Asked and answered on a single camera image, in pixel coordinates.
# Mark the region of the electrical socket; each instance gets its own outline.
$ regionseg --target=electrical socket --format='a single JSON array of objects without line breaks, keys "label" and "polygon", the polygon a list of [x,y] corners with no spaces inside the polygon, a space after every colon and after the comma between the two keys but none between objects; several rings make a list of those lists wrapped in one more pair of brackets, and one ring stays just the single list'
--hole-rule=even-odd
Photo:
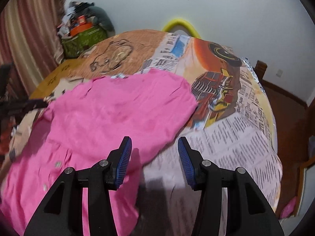
[{"label": "electrical socket", "polygon": [[278,72],[276,73],[276,76],[278,76],[280,78],[282,73],[283,73],[283,71],[281,69],[279,69]]}]

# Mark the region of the pink garment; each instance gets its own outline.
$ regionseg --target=pink garment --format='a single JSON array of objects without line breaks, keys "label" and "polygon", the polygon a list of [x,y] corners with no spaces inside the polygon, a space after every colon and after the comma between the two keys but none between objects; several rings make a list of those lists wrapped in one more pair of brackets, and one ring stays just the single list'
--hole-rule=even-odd
[{"label": "pink garment", "polygon": [[[162,70],[78,85],[52,102],[35,124],[8,173],[1,211],[23,235],[40,201],[66,167],[89,168],[130,136],[133,150],[127,175],[118,191],[110,191],[118,235],[129,235],[138,219],[134,205],[142,166],[172,142],[195,108],[187,81]],[[83,232],[89,235],[87,190],[82,209]]]}]

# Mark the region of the wooden floor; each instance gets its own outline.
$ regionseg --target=wooden floor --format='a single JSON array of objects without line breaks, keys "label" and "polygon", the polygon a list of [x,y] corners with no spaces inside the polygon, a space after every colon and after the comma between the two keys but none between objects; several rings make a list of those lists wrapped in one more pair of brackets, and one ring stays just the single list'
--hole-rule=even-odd
[{"label": "wooden floor", "polygon": [[276,119],[278,156],[283,166],[281,195],[276,211],[280,215],[284,206],[297,195],[298,168],[308,160],[305,134],[305,108],[286,96],[264,87]]}]

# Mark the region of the curtain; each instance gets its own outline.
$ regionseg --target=curtain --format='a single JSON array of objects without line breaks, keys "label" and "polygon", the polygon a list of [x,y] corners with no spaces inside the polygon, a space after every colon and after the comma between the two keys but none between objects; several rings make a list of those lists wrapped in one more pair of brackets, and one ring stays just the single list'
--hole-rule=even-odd
[{"label": "curtain", "polygon": [[0,64],[14,63],[8,86],[15,98],[29,96],[63,59],[56,27],[65,0],[10,0],[0,14]]}]

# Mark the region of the yellow arch object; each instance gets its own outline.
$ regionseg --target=yellow arch object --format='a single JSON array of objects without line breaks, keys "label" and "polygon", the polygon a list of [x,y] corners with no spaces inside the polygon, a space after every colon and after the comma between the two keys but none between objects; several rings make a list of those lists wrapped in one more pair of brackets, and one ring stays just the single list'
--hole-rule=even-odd
[{"label": "yellow arch object", "polygon": [[186,20],[183,20],[182,18],[176,18],[176,19],[171,20],[170,22],[166,24],[166,26],[162,29],[162,31],[169,32],[174,26],[177,26],[177,25],[181,25],[184,28],[186,28],[192,37],[201,39],[200,35],[196,31],[196,29],[194,29],[192,24],[190,24]]}]

